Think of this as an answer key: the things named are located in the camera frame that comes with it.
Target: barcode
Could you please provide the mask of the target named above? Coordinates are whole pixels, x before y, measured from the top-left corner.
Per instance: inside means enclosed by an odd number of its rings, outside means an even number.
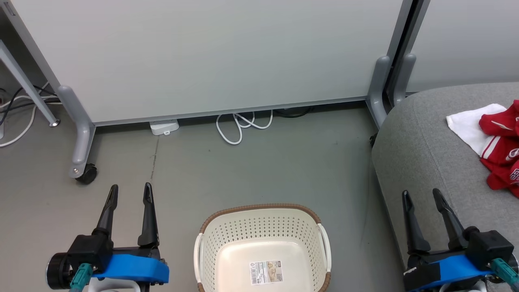
[[[256,285],[258,283],[257,277],[256,277],[256,269],[251,268],[251,283],[252,285]]]

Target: sticker on basket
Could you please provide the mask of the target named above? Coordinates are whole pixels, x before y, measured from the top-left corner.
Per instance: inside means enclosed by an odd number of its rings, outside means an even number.
[[[262,285],[283,282],[283,270],[281,261],[257,261],[249,265],[251,271],[251,284]]]

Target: pile of clothes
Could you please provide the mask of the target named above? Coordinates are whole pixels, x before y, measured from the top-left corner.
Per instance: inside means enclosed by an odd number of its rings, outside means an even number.
[[[449,128],[467,143],[490,170],[488,186],[508,188],[519,197],[519,100],[447,117]]]

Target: gray floor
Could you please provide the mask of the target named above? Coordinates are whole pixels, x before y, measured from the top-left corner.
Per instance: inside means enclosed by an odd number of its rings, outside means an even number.
[[[110,186],[119,184],[112,239],[134,246],[141,231],[144,183],[154,188],[160,251],[170,283],[152,291],[197,291],[193,246],[205,219],[221,209],[297,203],[313,209],[330,237],[328,291],[403,291],[401,263],[370,162],[376,128],[365,107],[275,117],[267,130],[245,129],[231,146],[214,123],[183,123],[170,136],[146,125],[98,129],[88,186],[67,177],[75,127],[66,113],[49,128],[40,113],[19,142],[0,149],[0,283],[2,291],[48,291],[45,267],[77,234],[89,234]],[[13,114],[6,138],[21,131],[29,110]],[[258,124],[266,124],[261,118]],[[234,122],[223,131],[235,138]]]

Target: laundry basket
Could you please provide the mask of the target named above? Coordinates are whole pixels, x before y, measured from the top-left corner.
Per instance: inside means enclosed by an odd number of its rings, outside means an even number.
[[[324,292],[332,256],[312,210],[265,204],[211,215],[196,238],[194,266],[200,292]]]

